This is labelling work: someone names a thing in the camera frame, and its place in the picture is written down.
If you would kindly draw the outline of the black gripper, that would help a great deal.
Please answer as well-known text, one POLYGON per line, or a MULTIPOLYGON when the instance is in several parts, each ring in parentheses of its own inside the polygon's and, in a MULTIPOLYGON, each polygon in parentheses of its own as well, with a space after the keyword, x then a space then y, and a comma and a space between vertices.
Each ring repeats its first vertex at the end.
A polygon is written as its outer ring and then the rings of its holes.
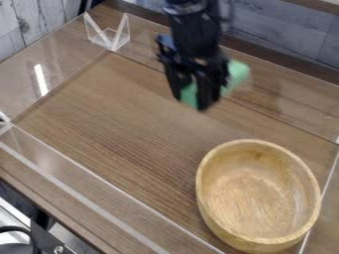
POLYGON ((181 100, 181 90, 197 84, 197 110, 207 110, 220 99, 228 85, 228 57, 221 52, 219 0, 165 0, 169 35, 156 37, 157 58, 163 63, 172 95, 181 100))

